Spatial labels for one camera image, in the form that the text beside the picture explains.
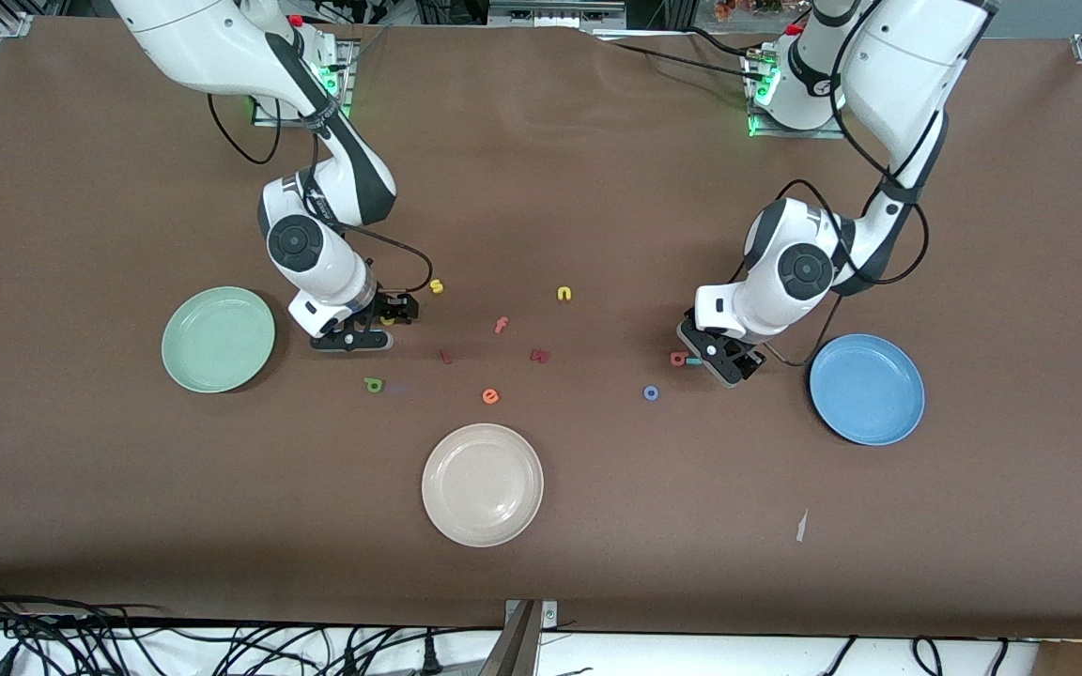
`cardboard box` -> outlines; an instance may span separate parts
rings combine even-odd
[[[1082,644],[1043,642],[1030,676],[1082,676]]]

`black cable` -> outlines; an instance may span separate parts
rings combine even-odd
[[[861,281],[866,281],[867,283],[874,283],[874,286],[887,286],[887,283],[896,283],[897,281],[901,281],[901,279],[907,278],[908,275],[913,274],[913,271],[918,268],[918,266],[921,265],[921,261],[924,261],[924,255],[926,255],[926,253],[929,251],[929,221],[924,216],[924,210],[921,210],[921,207],[919,204],[913,204],[911,206],[911,209],[913,209],[915,211],[915,214],[918,214],[918,216],[921,218],[921,251],[918,253],[918,257],[915,257],[915,260],[911,262],[909,267],[905,268],[905,273],[897,274],[896,277],[889,277],[887,279],[872,278],[870,275],[862,273],[862,269],[860,269],[858,265],[855,265],[854,257],[850,256],[850,249],[849,247],[846,247],[845,240],[843,239],[842,226],[837,225],[836,214],[833,213],[833,210],[830,208],[829,202],[824,200],[824,196],[821,196],[820,189],[817,189],[815,185],[808,183],[807,181],[804,181],[803,178],[797,178],[792,181],[788,185],[784,185],[784,187],[782,187],[782,189],[779,191],[778,198],[786,196],[787,191],[795,187],[795,185],[803,185],[804,188],[808,188],[808,191],[810,191],[813,196],[816,197],[816,201],[820,202],[821,209],[824,210],[824,215],[828,215],[829,223],[830,225],[833,226],[833,233],[834,235],[836,235],[837,238],[837,247],[841,247],[842,253],[845,253],[846,265],[849,265],[850,269],[854,269],[855,277],[858,277]]]
[[[374,646],[372,650],[370,650],[368,653],[366,653],[366,655],[364,655],[364,658],[366,659],[366,663],[361,664],[361,667],[358,668],[357,676],[366,676],[366,672],[369,672],[370,665],[373,664],[373,659],[378,658],[379,650],[382,650],[382,647],[387,645],[387,640],[391,640],[391,637],[394,637],[396,632],[398,632],[398,629],[392,629],[391,632],[387,632],[385,635],[383,635],[382,639],[379,641],[379,645]],[[430,637],[432,634],[425,632],[425,635],[428,635]]]
[[[344,231],[357,231],[357,234],[359,235],[365,235],[372,239],[378,239],[379,242],[391,244],[392,247],[403,249],[405,252],[412,253],[412,255],[415,255],[421,261],[424,261],[425,266],[428,266],[428,274],[424,276],[424,281],[421,281],[415,287],[405,288],[404,292],[405,294],[414,294],[417,291],[420,291],[421,288],[428,287],[428,282],[433,281],[433,260],[426,256],[424,252],[421,252],[420,249],[415,249],[414,247],[411,247],[409,244],[404,244],[404,242],[399,242],[399,240],[392,239],[385,235],[379,235],[378,231],[370,231],[369,228],[355,227],[348,225],[347,223],[340,223],[339,220],[334,217],[326,217],[324,214],[318,213],[318,210],[315,209],[315,206],[312,203],[312,200],[308,199],[309,193],[313,191],[322,193],[322,190],[319,189],[317,181],[315,181],[315,165],[317,164],[318,151],[319,151],[319,137],[313,134],[312,167],[308,168],[308,175],[306,175],[306,180],[304,181],[303,185],[303,208],[308,212],[309,215],[312,215],[316,220],[319,220],[319,222],[324,223],[325,225],[334,228],[339,227],[342,228],[342,230]]]
[[[445,672],[445,666],[437,659],[437,641],[433,640],[433,629],[425,629],[424,661],[420,666],[420,676],[437,676],[441,672]]]
[[[353,660],[353,637],[356,637],[356,635],[357,635],[357,626],[353,626],[353,628],[349,629],[348,632],[348,638],[345,638],[345,651],[343,651],[342,653],[344,659]],[[331,659],[328,660],[326,664],[327,665],[333,664],[333,660]]]
[[[224,123],[220,121],[220,116],[215,112],[215,97],[211,94],[207,95],[207,108],[208,110],[211,110],[211,119],[215,120],[215,128],[220,130],[220,133],[224,134],[224,140],[227,140],[228,145],[232,145],[233,148],[236,148],[237,153],[240,153],[241,158],[249,160],[254,163],[254,165],[265,165],[265,163],[268,163],[269,160],[274,159],[274,154],[278,153],[278,142],[281,141],[282,137],[282,103],[279,102],[278,98],[274,100],[274,116],[275,118],[278,118],[274,121],[274,144],[269,146],[269,153],[263,160],[253,158],[252,155],[245,151],[245,148],[238,146],[236,141],[232,140],[232,134],[228,133],[228,130],[224,129]]]
[[[74,646],[72,641],[69,641],[68,638],[65,637],[65,635],[61,634],[58,629],[53,629],[52,626],[49,626],[47,624],[47,622],[34,619],[34,617],[29,615],[19,615],[17,612],[3,612],[3,611],[0,611],[0,619],[5,621],[13,621],[15,624],[25,625],[26,628],[30,629],[31,632],[38,633],[38,634],[26,635],[26,637],[34,638],[34,640],[36,640],[36,638],[39,638],[39,635],[44,635],[44,637],[48,637],[49,640],[60,642],[61,646],[63,646],[64,649],[67,651],[69,659],[72,660],[75,667],[88,668],[88,671],[91,672],[94,672],[96,668],[98,668],[97,664],[91,662],[91,660],[88,659],[87,655],[82,654],[82,651],[79,651],[77,649],[77,646]],[[56,665],[56,663],[52,661],[52,659],[49,659],[47,654],[44,654],[43,651],[39,649],[39,647],[27,645],[25,639],[22,638],[22,635],[10,634],[10,633],[8,635],[9,637],[15,637],[16,640],[18,642],[22,642],[27,650],[32,651],[34,654],[38,654],[41,659],[44,660],[44,662],[47,662],[47,664],[51,665],[52,668],[56,668],[57,673],[64,673]]]
[[[349,629],[348,633],[349,635],[352,635],[353,629]],[[321,629],[321,632],[319,632],[319,636],[324,639],[324,650],[325,650],[324,663],[328,664],[331,662],[331,640],[328,638],[327,629]]]
[[[141,637],[137,637],[136,629],[132,627],[132,619],[130,619],[130,617],[128,615],[128,610],[126,610],[126,608],[121,608],[119,612],[121,619],[123,619],[124,628],[128,629],[129,634],[132,634],[132,641],[136,644],[137,649],[141,651],[141,654],[145,655],[147,663],[149,663],[153,666],[154,671],[158,673],[158,676],[167,676],[167,673],[162,672],[161,666],[159,666],[158,663],[156,663],[156,660],[153,659],[153,655],[149,653],[149,649],[145,647],[145,641],[142,641]],[[113,640],[116,640],[117,645],[119,645],[119,640],[115,637],[115,632],[111,632],[111,638]]]
[[[933,111],[933,116],[931,116],[927,123],[924,124],[924,132],[921,132],[921,136],[918,138],[918,142],[915,142],[913,149],[909,150],[908,157],[900,163],[900,167],[898,167],[896,171],[893,171],[893,178],[899,178],[901,173],[905,173],[906,168],[909,167],[909,162],[913,161],[918,150],[921,149],[921,146],[924,146],[924,140],[929,136],[929,129],[933,127],[933,123],[937,121],[937,116],[939,115],[941,115],[940,110]]]
[[[282,659],[282,657],[279,655],[278,653],[281,653],[282,651],[287,650],[293,644],[302,641],[305,637],[309,637],[309,635],[312,634],[321,632],[321,629],[322,628],[319,628],[319,626],[312,626],[312,628],[306,629],[306,632],[298,634],[296,637],[291,637],[291,640],[288,640],[287,642],[276,647],[276,649],[270,651],[269,654],[266,654],[265,659],[262,659],[261,662],[254,664],[253,667],[248,668],[248,671],[245,672],[245,676],[256,676],[256,673],[261,672],[262,666],[266,666],[266,664],[270,664],[276,662],[276,660]],[[308,662],[309,666],[313,666],[314,668],[319,668],[319,664],[315,663],[314,660],[308,660]]]
[[[11,649],[3,654],[3,659],[0,659],[0,676],[11,676],[11,673],[14,671],[14,660],[16,660],[17,654],[18,644],[13,645]]]
[[[821,324],[821,332],[816,334],[816,343],[813,344],[813,349],[808,350],[808,356],[804,358],[804,360],[794,362],[793,360],[787,359],[786,356],[782,356],[782,354],[780,354],[779,350],[776,349],[776,346],[770,344],[769,341],[765,342],[764,345],[767,346],[767,349],[770,350],[770,354],[774,355],[775,359],[778,359],[780,362],[792,368],[804,368],[807,364],[813,363],[813,359],[816,359],[817,353],[821,350],[821,345],[824,343],[824,334],[829,333],[829,326],[833,323],[833,316],[837,313],[837,307],[842,304],[843,296],[844,295],[837,295],[836,300],[833,301],[833,307],[829,308],[829,316],[824,317],[824,323]]]
[[[343,665],[342,668],[340,668],[340,673],[343,673],[343,675],[347,675],[348,673],[352,673],[353,675],[356,675],[356,673],[357,673],[357,663],[358,663],[359,659],[355,658],[355,651],[356,650],[360,650],[361,646],[365,646],[365,645],[369,644],[370,641],[377,640],[377,638],[382,637],[382,635],[390,634],[390,633],[396,632],[396,631],[397,629],[383,629],[382,632],[377,632],[377,633],[373,634],[372,637],[366,638],[365,641],[361,641],[361,642],[359,642],[359,644],[357,644],[356,646],[353,646],[353,647],[349,647],[349,646],[353,645],[352,642],[346,644],[345,645],[345,651],[343,651],[343,653],[340,654],[340,658],[332,660],[328,664],[325,664],[324,668],[321,668],[321,671],[318,672],[319,675],[321,675],[321,676],[327,675],[328,671],[330,671],[330,668],[335,667],[338,664]],[[356,633],[357,633],[357,629],[355,628],[355,629],[353,629],[352,633],[348,634],[348,637],[353,638],[353,634],[356,634]]]
[[[875,171],[883,174],[888,181],[896,181],[896,176],[893,176],[884,168],[884,165],[881,165],[881,163],[875,160],[875,158],[873,158],[871,154],[868,153],[862,145],[860,145],[860,143],[858,143],[858,141],[854,137],[854,134],[850,133],[850,130],[846,128],[845,120],[842,120],[842,112],[837,109],[836,91],[839,87],[842,87],[842,82],[839,80],[839,77],[841,77],[842,58],[845,56],[846,47],[850,45],[850,40],[854,39],[855,35],[858,35],[858,30],[862,27],[862,24],[867,22],[867,18],[869,18],[882,3],[884,3],[884,0],[875,0],[874,3],[871,3],[871,8],[867,8],[867,12],[860,13],[858,22],[854,25],[854,29],[846,34],[845,39],[842,39],[842,45],[837,48],[837,56],[834,56],[833,68],[829,70],[829,81],[836,82],[835,87],[830,87],[829,89],[829,110],[833,112],[833,119],[837,122],[837,129],[842,130],[842,136],[845,136],[846,142],[850,143],[850,146],[853,146],[859,155],[862,155],[862,159],[867,160],[869,165],[875,168]]]
[[[227,653],[224,654],[224,658],[220,659],[220,663],[215,664],[215,671],[211,672],[211,676],[226,676],[228,673],[228,667],[232,667],[233,664],[236,664],[237,660],[240,659],[241,655],[245,655],[245,653],[247,651],[252,650],[254,646],[260,645],[261,641],[265,641],[266,638],[273,637],[274,634],[279,633],[281,631],[282,631],[281,626],[265,626],[265,625],[259,626],[259,628],[253,629],[253,633],[249,634],[249,641],[248,641],[249,645],[243,647],[243,649],[236,651],[235,654],[233,654],[233,650],[236,649],[236,646],[234,645],[233,647],[229,647]],[[261,637],[259,637],[259,634],[261,634],[262,632],[265,632],[265,635],[261,635]]]
[[[387,629],[383,629],[382,632],[378,632],[377,634],[373,634],[372,637],[366,638],[366,640],[357,642],[357,645],[354,646],[353,649],[357,651],[357,650],[360,650],[361,647],[366,646],[367,644],[380,640],[380,638],[390,638],[388,634],[392,634],[392,633],[395,633],[395,632],[399,632],[399,629],[403,629],[403,626],[395,626],[394,628],[387,628]],[[379,645],[378,645],[378,647],[374,647],[374,649],[372,649],[370,651],[366,651],[366,653],[364,653],[364,654],[357,655],[357,658],[353,660],[352,664],[353,664],[353,666],[356,666],[356,663],[361,662],[361,660],[373,659],[373,654],[378,653],[378,651],[383,651],[383,650],[386,650],[386,649],[392,649],[392,647],[399,646],[399,645],[403,645],[403,644],[408,644],[408,642],[411,642],[411,641],[418,641],[418,640],[420,640],[420,638],[424,638],[424,637],[426,637],[426,635],[430,635],[430,634],[432,634],[434,637],[441,637],[441,635],[445,635],[445,634],[456,634],[456,633],[460,633],[460,632],[480,632],[480,631],[481,631],[481,628],[478,628],[478,626],[451,626],[450,628],[447,628],[447,629],[426,629],[423,634],[415,634],[415,635],[412,635],[412,637],[396,638],[394,641],[390,641],[390,642],[382,642],[382,641],[380,641]],[[317,673],[317,675],[318,676],[327,675],[327,673],[330,673],[331,668],[334,668],[338,664],[340,664],[342,662],[345,662],[345,660],[346,660],[346,655],[345,654],[340,655],[340,658],[334,659],[333,662],[330,662],[330,663],[326,664],[325,667],[321,668],[321,671],[319,671]],[[342,671],[340,671],[340,673],[346,673],[346,672],[344,671],[344,668],[342,668]]]
[[[619,42],[613,42],[612,44],[616,44],[616,47],[619,47],[622,50],[637,52],[638,54],[648,54],[650,56],[658,56],[659,59],[677,61],[677,63],[679,64],[687,64],[688,66],[696,66],[697,68],[707,68],[709,69],[709,71],[736,75],[738,77],[747,78],[747,80],[763,80],[763,76],[755,72],[744,72],[744,71],[738,71],[738,69],[734,68],[714,66],[712,64],[705,64],[703,63],[703,61],[684,59],[683,56],[675,56],[674,54],[665,54],[662,52],[654,52],[652,50],[645,50],[645,48],[643,47],[633,47],[632,44],[622,44]]]
[[[997,638],[1000,641],[1000,651],[997,651],[995,660],[992,662],[992,671],[988,673],[988,676],[997,676],[1000,672],[1000,664],[1004,663],[1004,658],[1008,654],[1008,638]]]
[[[710,44],[712,44],[712,47],[716,48],[716,50],[721,50],[722,52],[725,52],[726,54],[733,54],[735,56],[744,56],[747,50],[752,50],[752,48],[754,48],[754,47],[740,47],[740,48],[738,48],[738,47],[729,47],[729,44],[725,44],[724,42],[718,41],[718,39],[716,39],[716,37],[714,35],[712,35],[712,34],[710,34],[708,30],[704,30],[704,29],[702,29],[702,27],[695,26],[695,25],[689,25],[687,27],[681,27],[679,28],[679,32],[694,32],[696,35],[699,35],[700,38],[707,39],[708,42]],[[762,45],[763,45],[763,43],[761,43],[761,42],[757,43],[757,47],[762,47]]]
[[[837,651],[836,658],[833,658],[833,665],[829,667],[828,672],[821,673],[821,676],[833,676],[834,673],[837,673],[837,667],[842,666],[842,660],[845,659],[845,653],[850,651],[850,648],[854,647],[854,642],[857,640],[858,637],[846,638],[845,646],[842,646],[842,650]]]
[[[922,642],[929,647],[929,651],[933,651],[933,664],[935,664],[936,671],[928,668],[926,664],[924,664],[924,660],[921,659],[920,646]],[[913,659],[915,660],[915,663],[918,663],[918,666],[921,667],[921,671],[927,673],[928,676],[941,676],[941,654],[937,651],[937,645],[933,642],[933,638],[913,638]]]
[[[22,604],[55,605],[55,607],[60,608],[84,611],[93,615],[94,619],[98,621],[98,624],[103,626],[104,632],[111,631],[107,620],[113,619],[115,615],[108,615],[108,613],[104,612],[103,609],[116,610],[117,612],[120,612],[120,619],[124,621],[124,626],[132,629],[132,625],[129,624],[128,621],[128,611],[126,611],[126,609],[130,608],[133,604],[91,605],[71,599],[54,599],[51,598],[51,596],[39,596],[35,594],[0,594],[0,608],[10,611],[8,605],[5,605],[9,602],[16,604],[19,607],[22,607]],[[89,637],[94,638],[96,646],[91,646],[87,642],[88,635]],[[117,672],[126,671],[126,667],[128,667],[123,652],[120,650],[119,644],[115,640],[115,637],[111,638],[111,642],[115,645],[116,649],[115,659],[111,658],[110,651],[107,650],[107,644],[104,641],[103,635],[96,634],[93,629],[87,629],[87,632],[79,633],[78,638],[82,641],[82,647],[87,650],[88,658],[93,658],[94,651],[100,650],[103,651],[104,657],[107,659],[108,667],[115,668]],[[153,664],[159,676],[164,676],[161,668],[154,663],[151,655],[147,654],[145,646],[142,645],[141,650],[142,653],[146,654],[146,659],[149,660],[149,663]]]
[[[270,647],[262,646],[253,641],[250,641],[248,640],[248,638],[241,638],[239,636],[239,628],[237,628],[236,632],[233,632],[232,637],[199,637],[199,635],[197,634],[185,632],[185,629],[176,628],[176,626],[160,626],[159,628],[145,634],[144,637],[150,637],[153,634],[158,634],[160,632],[172,632],[176,635],[180,635],[180,637],[189,638],[189,640],[203,644],[239,644],[241,646],[248,646],[249,649],[253,649],[256,651],[264,651],[265,653],[269,654],[275,654],[276,658],[278,659],[291,659],[294,660],[295,662],[301,662],[301,663],[306,662],[314,665],[314,663],[309,662],[309,660],[305,660],[304,658],[302,658],[302,655],[296,655],[293,653],[283,653],[283,651],[270,649]]]

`plate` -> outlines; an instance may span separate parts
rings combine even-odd
[[[169,318],[161,360],[193,393],[224,393],[258,375],[274,349],[274,314],[252,291],[208,288]]]
[[[808,390],[824,423],[858,445],[894,445],[924,414],[924,384],[913,360],[878,335],[829,342],[813,359]]]
[[[441,439],[421,482],[433,526],[467,547],[493,547],[524,533],[543,492],[537,451],[491,423],[469,424]]]

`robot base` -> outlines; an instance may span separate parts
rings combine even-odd
[[[749,115],[749,124],[751,125],[751,136],[779,136],[782,138],[845,138],[842,134],[842,128],[837,127],[837,122],[834,119],[828,121],[828,123],[821,124],[821,127],[816,129],[791,129],[782,127],[782,124],[777,123],[770,112],[763,110],[763,107],[758,106],[749,100],[747,102],[747,111]]]
[[[700,331],[695,327],[692,310],[684,316],[678,329],[675,329],[679,341],[690,349],[697,358],[703,360],[703,366],[721,381],[726,388],[735,388],[740,381],[754,375],[760,366],[765,362],[765,355],[756,352],[754,345],[743,343],[735,337]]]

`power cord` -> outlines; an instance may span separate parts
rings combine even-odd
[[[437,644],[433,641],[433,629],[425,629],[424,664],[420,667],[420,676],[437,676],[441,672],[445,672],[445,667],[437,660]]]
[[[780,362],[786,363],[787,366],[790,366],[792,368],[804,368],[807,364],[813,363],[813,359],[816,359],[817,353],[821,350],[821,345],[824,343],[824,334],[829,333],[829,326],[833,323],[833,316],[836,315],[837,307],[841,307],[842,305],[842,299],[843,296],[839,295],[836,300],[833,301],[833,307],[829,308],[829,316],[824,317],[824,323],[821,324],[821,332],[816,334],[816,343],[813,344],[813,349],[808,350],[808,356],[804,358],[804,360],[799,360],[799,362],[794,362],[793,360],[786,358],[786,356],[782,356],[782,354],[779,353],[779,350],[776,349],[776,346],[774,346],[773,343],[770,343],[769,341],[765,342],[763,346],[765,346],[766,349],[770,350],[770,354],[774,355],[775,359],[778,359],[780,360]]]
[[[821,676],[834,676],[837,673],[837,668],[842,666],[842,660],[845,659],[845,653],[853,649],[855,641],[858,637],[846,638],[845,646],[842,646],[842,650],[837,651],[836,658],[833,658],[833,664],[830,665],[829,671],[821,673]]]
[[[415,287],[405,288],[404,292],[405,294],[413,294],[413,292],[420,291],[421,288],[428,287],[428,282],[432,281],[433,279],[433,260],[426,256],[424,252],[421,252],[420,249],[415,249],[414,247],[409,247],[408,244],[404,244],[404,242],[399,242],[399,240],[392,239],[385,235],[380,235],[378,234],[378,231],[370,231],[366,227],[353,227],[347,223],[340,223],[339,220],[334,217],[326,217],[322,213],[319,213],[319,211],[315,209],[315,206],[312,203],[312,200],[308,199],[308,195],[309,193],[313,191],[322,194],[322,190],[319,189],[319,184],[317,184],[317,180],[315,180],[315,167],[317,165],[318,160],[319,160],[319,137],[313,133],[312,167],[308,168],[308,175],[306,175],[306,180],[304,181],[303,185],[303,208],[308,212],[308,214],[311,214],[312,217],[318,220],[318,222],[321,222],[330,227],[340,228],[340,230],[344,231],[357,231],[357,234],[359,235],[365,235],[367,237],[378,239],[379,242],[391,244],[392,247],[398,247],[399,249],[403,249],[405,252],[412,253],[412,255],[418,256],[418,259],[424,261],[425,266],[428,266],[428,274],[424,276],[424,281],[421,281]]]
[[[997,638],[1000,641],[1000,651],[997,651],[995,660],[992,662],[992,671],[988,673],[988,676],[997,676],[1000,673],[1000,665],[1004,664],[1004,658],[1008,654],[1008,638]]]
[[[924,660],[921,659],[921,644],[929,647],[929,651],[933,653],[933,664],[935,668],[928,668]],[[941,676],[941,654],[937,651],[937,644],[933,642],[933,638],[927,637],[916,637],[913,638],[913,659],[921,671],[928,674],[928,676]]]
[[[228,130],[224,129],[224,123],[220,121],[220,116],[215,112],[215,97],[211,94],[207,95],[207,108],[208,110],[211,110],[211,119],[215,120],[215,128],[220,130],[220,133],[224,134],[224,140],[227,140],[229,145],[232,145],[233,148],[236,148],[237,153],[240,153],[241,158],[249,160],[254,163],[254,165],[265,165],[265,163],[268,163],[269,160],[274,159],[274,154],[278,151],[278,142],[281,141],[282,137],[282,103],[279,102],[278,98],[274,100],[274,116],[275,118],[278,118],[278,120],[274,123],[274,145],[269,146],[269,153],[263,160],[253,158],[252,155],[245,151],[245,148],[238,146],[236,141],[232,140],[232,134],[228,133]]]
[[[697,68],[709,69],[709,71],[736,75],[738,77],[747,78],[747,80],[763,80],[763,76],[761,76],[760,74],[744,72],[744,71],[739,71],[739,69],[735,68],[726,68],[724,66],[705,64],[703,63],[703,61],[684,59],[683,56],[675,56],[674,54],[665,54],[665,52],[654,52],[652,50],[645,50],[644,47],[633,47],[632,44],[622,44],[619,42],[612,42],[612,44],[616,44],[616,47],[619,47],[622,50],[628,50],[631,52],[636,52],[638,54],[645,54],[649,56],[658,56],[659,59],[675,61],[675,63],[687,64],[688,66],[696,66]]]
[[[829,109],[830,111],[833,112],[833,119],[835,119],[837,122],[837,129],[842,130],[842,136],[845,136],[846,142],[850,143],[850,146],[853,146],[853,148],[856,151],[858,151],[859,155],[862,155],[862,159],[867,160],[867,163],[869,163],[869,165],[874,168],[875,171],[880,172],[880,174],[883,175],[884,178],[899,184],[899,182],[897,181],[899,178],[899,175],[901,175],[901,173],[905,172],[905,168],[909,165],[909,162],[913,161],[913,158],[921,149],[924,140],[926,140],[926,137],[928,136],[929,129],[933,128],[933,123],[937,121],[937,116],[941,115],[941,111],[940,110],[933,111],[933,116],[931,116],[929,120],[924,125],[923,132],[921,132],[921,137],[919,137],[918,142],[915,142],[913,150],[911,150],[910,154],[908,154],[908,157],[905,159],[905,161],[900,163],[900,167],[898,167],[896,171],[890,171],[889,168],[881,165],[880,160],[876,160],[874,157],[872,157],[872,155],[868,153],[867,149],[863,148],[862,145],[860,145],[860,143],[858,143],[858,138],[855,138],[854,134],[850,133],[850,129],[846,128],[845,120],[842,119],[842,115],[837,110],[836,91],[839,87],[842,87],[841,82],[837,80],[837,77],[842,72],[842,59],[844,59],[845,57],[846,48],[850,45],[852,41],[854,41],[854,36],[858,35],[858,31],[862,29],[862,25],[867,23],[867,18],[871,17],[871,15],[875,13],[875,10],[879,9],[880,5],[884,3],[884,1],[885,0],[874,0],[874,3],[871,3],[871,8],[867,8],[867,12],[859,14],[858,22],[855,23],[854,25],[854,30],[850,30],[849,34],[846,34],[845,39],[842,39],[842,45],[837,48],[837,55],[833,59],[833,68],[829,70],[829,81],[837,82],[837,87],[833,87],[833,89],[829,90]]]
[[[392,649],[392,647],[399,646],[403,644],[408,644],[411,641],[421,640],[421,638],[426,637],[439,637],[444,634],[456,634],[460,632],[478,632],[476,626],[454,626],[454,628],[447,629],[426,629],[423,634],[415,634],[413,637],[400,637],[396,638],[394,641],[391,640],[392,635],[398,633],[400,628],[382,629],[381,632],[374,633],[372,637],[366,638],[366,640],[357,642],[351,650],[346,647],[345,654],[340,655],[340,658],[332,660],[330,663],[326,664],[318,675],[326,675],[327,673],[334,673],[337,667],[340,667],[340,672],[343,676],[360,676],[364,672],[361,668],[369,668],[370,663],[373,663],[373,658],[386,649]],[[355,658],[355,651],[364,649],[367,645],[379,641],[379,644],[372,649],[365,651]]]
[[[751,47],[729,47],[729,44],[725,44],[724,42],[718,41],[718,39],[716,39],[716,37],[710,34],[708,30],[704,30],[702,29],[702,27],[695,25],[681,27],[679,32],[694,32],[696,35],[699,35],[700,38],[707,39],[708,42],[712,44],[712,47],[716,48],[716,50],[721,50],[726,54],[733,54],[735,56],[744,56],[748,50],[754,50],[754,48],[763,45],[763,43],[758,42],[757,44],[751,44]]]
[[[60,608],[65,612],[76,612],[78,617],[71,615],[35,615],[25,611],[25,604],[42,605],[42,607]],[[233,633],[233,637],[199,637],[197,634],[189,634],[184,629],[172,628],[172,626],[159,626],[150,629],[145,635],[137,634],[133,628],[132,618],[129,609],[146,608],[155,609],[145,604],[104,604],[93,605],[69,599],[55,599],[49,596],[32,594],[0,594],[0,628],[3,636],[13,638],[16,641],[16,653],[18,651],[29,651],[36,655],[41,664],[44,676],[97,676],[104,673],[119,675],[120,673],[155,673],[156,676],[168,676],[156,662],[154,654],[146,647],[143,638],[160,632],[173,632],[180,637],[189,638],[194,641],[208,644],[227,642],[229,644],[227,654],[216,666],[215,673],[227,673],[228,666],[236,664],[249,651],[261,651],[266,654],[262,664],[270,664],[276,660],[293,660],[301,667],[317,668],[318,664],[313,660],[302,658],[302,655],[288,653],[287,649],[295,641],[302,640],[306,635],[314,632],[322,632],[328,625],[311,625],[309,632],[298,634],[283,646],[266,647],[261,645],[262,640],[273,637],[274,634],[283,629],[298,628],[300,625],[287,625],[281,623],[259,623],[256,629],[242,637],[240,628]],[[124,650],[121,642],[132,641],[138,653],[145,658],[147,666],[129,664],[124,659]],[[60,658],[58,651],[53,650],[60,646],[65,651],[64,664],[54,658]],[[68,665],[72,664],[74,671],[68,671]]]

